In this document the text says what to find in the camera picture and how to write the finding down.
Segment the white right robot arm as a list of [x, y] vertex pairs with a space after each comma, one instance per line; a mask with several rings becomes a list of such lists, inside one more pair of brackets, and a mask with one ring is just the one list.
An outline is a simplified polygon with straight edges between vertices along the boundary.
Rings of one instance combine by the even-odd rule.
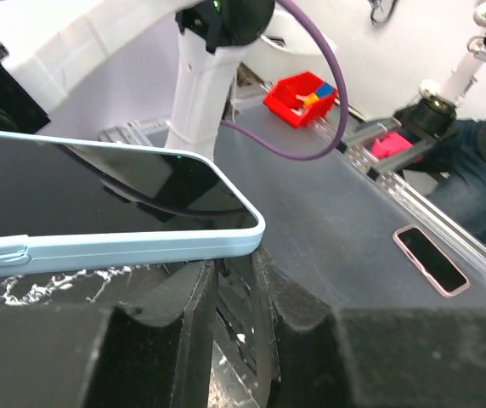
[[73, 139], [167, 119], [166, 146], [213, 158], [240, 62], [271, 1], [0, 1], [0, 130]]

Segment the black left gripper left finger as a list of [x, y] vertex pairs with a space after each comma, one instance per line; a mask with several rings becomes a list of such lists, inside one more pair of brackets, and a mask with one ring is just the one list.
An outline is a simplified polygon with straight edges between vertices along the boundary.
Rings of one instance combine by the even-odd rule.
[[211, 262], [0, 278], [0, 407], [204, 407]]

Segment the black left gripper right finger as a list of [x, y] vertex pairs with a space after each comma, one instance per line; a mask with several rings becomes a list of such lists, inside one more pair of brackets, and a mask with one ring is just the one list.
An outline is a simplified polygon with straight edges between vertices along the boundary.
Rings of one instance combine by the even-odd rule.
[[338, 309], [251, 257], [264, 407], [486, 407], [486, 308]]

